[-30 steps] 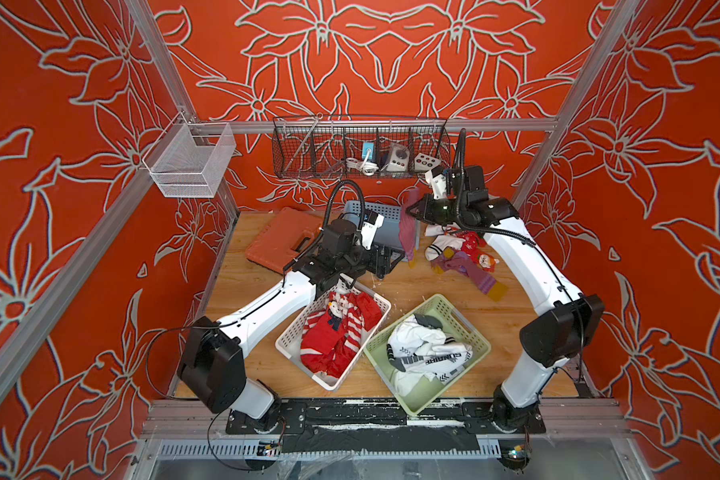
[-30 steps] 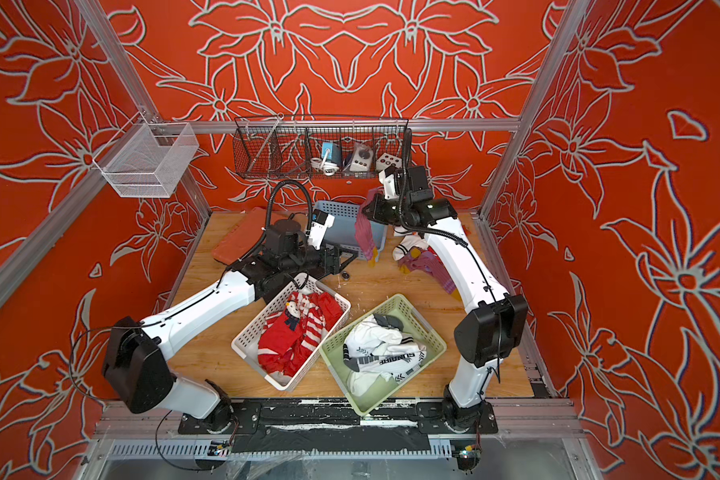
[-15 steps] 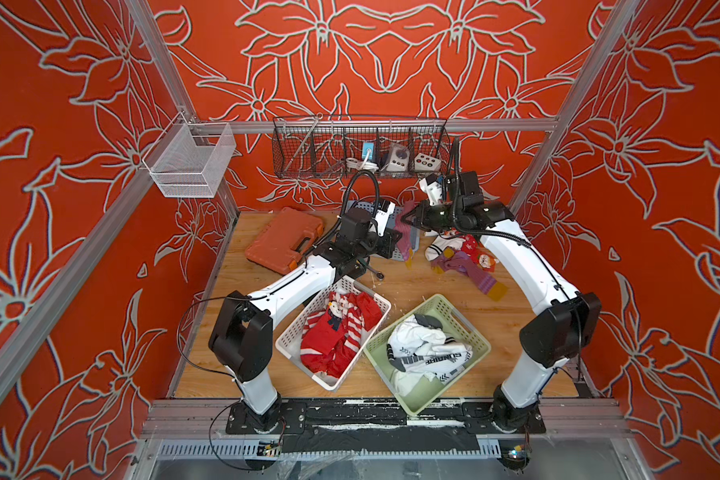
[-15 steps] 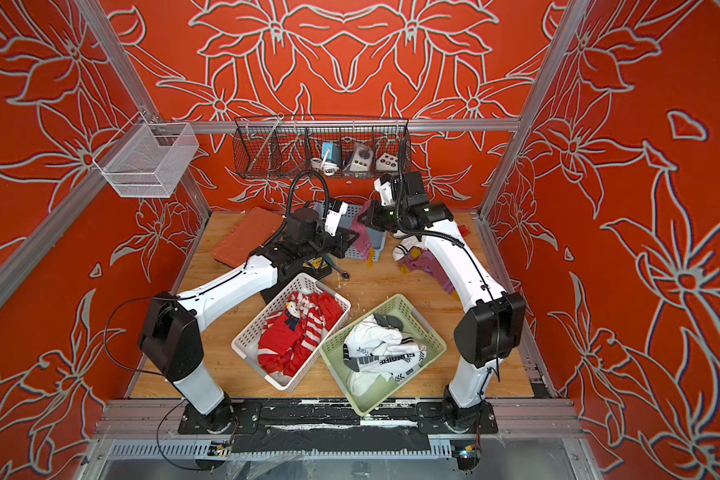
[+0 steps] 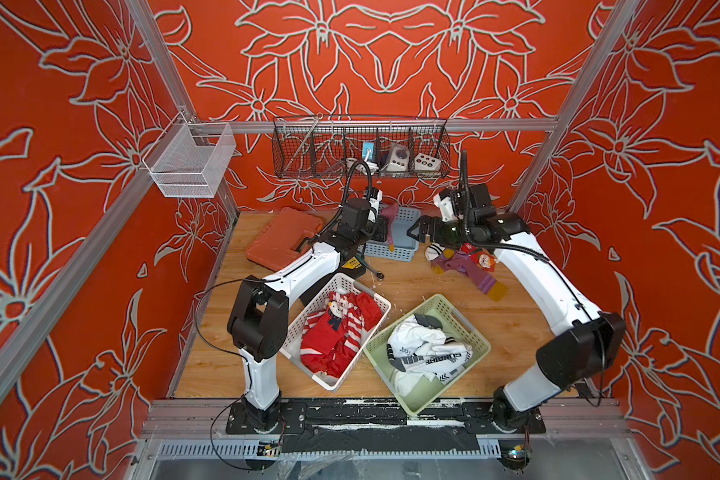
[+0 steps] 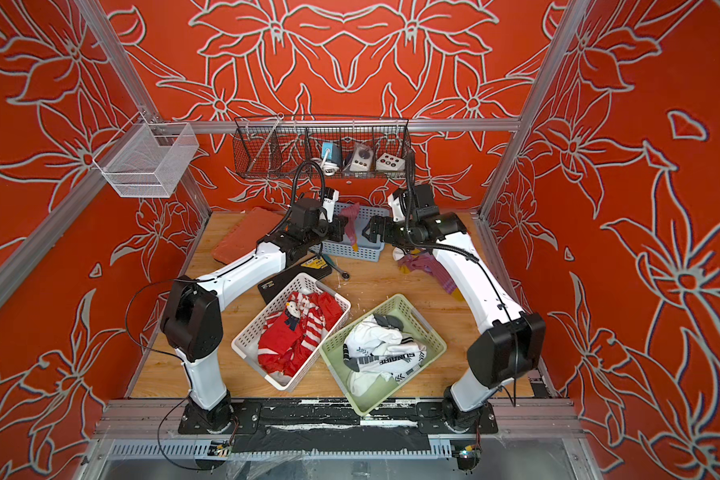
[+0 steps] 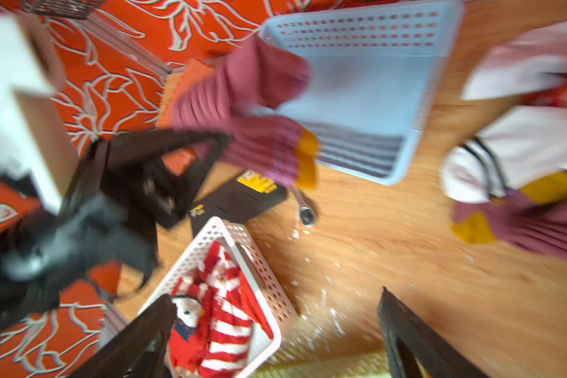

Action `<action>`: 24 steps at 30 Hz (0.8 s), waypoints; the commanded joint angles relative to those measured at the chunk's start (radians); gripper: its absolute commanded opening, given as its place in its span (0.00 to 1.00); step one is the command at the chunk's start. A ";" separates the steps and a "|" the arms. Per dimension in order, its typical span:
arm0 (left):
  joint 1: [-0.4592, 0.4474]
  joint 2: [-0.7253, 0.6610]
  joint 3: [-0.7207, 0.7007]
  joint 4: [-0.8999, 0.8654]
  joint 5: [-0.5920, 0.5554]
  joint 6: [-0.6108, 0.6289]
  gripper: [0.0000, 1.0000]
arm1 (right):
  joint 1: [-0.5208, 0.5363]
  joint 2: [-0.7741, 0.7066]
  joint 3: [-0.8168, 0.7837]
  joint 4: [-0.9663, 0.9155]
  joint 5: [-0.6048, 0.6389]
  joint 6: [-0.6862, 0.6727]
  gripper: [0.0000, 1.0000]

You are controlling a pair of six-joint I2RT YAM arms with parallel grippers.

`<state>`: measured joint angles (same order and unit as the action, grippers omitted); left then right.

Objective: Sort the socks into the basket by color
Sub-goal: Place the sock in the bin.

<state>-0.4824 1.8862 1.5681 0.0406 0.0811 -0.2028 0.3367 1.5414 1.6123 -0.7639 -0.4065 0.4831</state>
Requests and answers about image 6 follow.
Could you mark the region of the blue perforated plastic basket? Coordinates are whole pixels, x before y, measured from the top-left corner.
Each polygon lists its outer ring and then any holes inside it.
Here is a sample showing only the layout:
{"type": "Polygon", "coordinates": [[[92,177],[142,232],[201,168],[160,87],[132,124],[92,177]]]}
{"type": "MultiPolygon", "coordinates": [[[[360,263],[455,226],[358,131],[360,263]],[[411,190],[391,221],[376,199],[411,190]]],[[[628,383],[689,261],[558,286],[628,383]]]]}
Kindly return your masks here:
{"type": "Polygon", "coordinates": [[[363,229],[369,224],[374,216],[390,217],[391,213],[388,209],[380,207],[369,207],[358,205],[358,215],[354,219],[354,233],[357,237],[357,248],[351,238],[344,234],[343,239],[339,242],[324,241],[323,254],[331,257],[344,257],[370,262],[377,262],[381,253],[385,248],[383,241],[372,242],[367,240],[363,235],[363,229]]]}

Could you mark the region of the red christmas sock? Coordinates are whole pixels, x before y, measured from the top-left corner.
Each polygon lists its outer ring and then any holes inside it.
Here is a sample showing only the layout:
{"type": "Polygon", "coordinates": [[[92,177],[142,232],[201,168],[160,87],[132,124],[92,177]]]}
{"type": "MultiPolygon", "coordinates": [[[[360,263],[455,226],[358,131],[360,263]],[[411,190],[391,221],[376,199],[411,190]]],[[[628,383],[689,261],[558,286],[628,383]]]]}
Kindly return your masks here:
{"type": "Polygon", "coordinates": [[[324,318],[325,330],[330,331],[339,321],[344,311],[335,297],[327,292],[318,295],[317,304],[324,318]]]}

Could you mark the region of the red white striped sock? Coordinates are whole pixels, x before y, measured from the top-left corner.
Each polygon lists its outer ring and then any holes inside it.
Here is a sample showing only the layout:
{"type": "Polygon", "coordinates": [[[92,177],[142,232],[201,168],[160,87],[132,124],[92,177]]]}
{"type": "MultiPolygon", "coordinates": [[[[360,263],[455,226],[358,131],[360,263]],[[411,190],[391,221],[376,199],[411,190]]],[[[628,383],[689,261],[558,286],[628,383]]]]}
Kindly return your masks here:
{"type": "Polygon", "coordinates": [[[297,339],[290,349],[284,372],[293,375],[307,362],[323,339],[325,317],[318,303],[316,293],[292,293],[286,303],[286,310],[297,320],[297,339]]]}

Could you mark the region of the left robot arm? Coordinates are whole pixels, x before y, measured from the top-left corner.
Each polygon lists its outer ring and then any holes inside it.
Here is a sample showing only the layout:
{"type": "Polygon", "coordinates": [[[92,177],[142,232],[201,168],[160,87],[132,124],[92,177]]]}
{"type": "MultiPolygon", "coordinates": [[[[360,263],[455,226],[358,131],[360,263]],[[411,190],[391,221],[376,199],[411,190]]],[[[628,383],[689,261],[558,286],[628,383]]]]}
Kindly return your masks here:
{"type": "Polygon", "coordinates": [[[173,281],[160,330],[181,360],[190,385],[189,407],[208,429],[220,431],[232,419],[231,397],[222,379],[218,348],[221,314],[232,301],[302,259],[325,240],[340,241],[347,219],[309,214],[291,219],[258,240],[252,252],[198,279],[173,281]]]}

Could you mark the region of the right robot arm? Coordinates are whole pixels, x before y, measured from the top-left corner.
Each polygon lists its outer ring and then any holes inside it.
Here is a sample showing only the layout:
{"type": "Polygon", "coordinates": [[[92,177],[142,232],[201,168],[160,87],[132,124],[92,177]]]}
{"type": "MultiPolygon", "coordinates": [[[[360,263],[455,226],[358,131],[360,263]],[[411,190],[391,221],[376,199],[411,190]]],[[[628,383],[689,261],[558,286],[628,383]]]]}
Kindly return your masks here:
{"type": "Polygon", "coordinates": [[[455,213],[416,222],[374,216],[362,236],[404,251],[431,251],[464,297],[479,337],[467,350],[466,372],[444,391],[442,412],[450,429],[470,429],[493,394],[537,368],[545,321],[539,314],[526,311],[501,287],[455,213]]]}

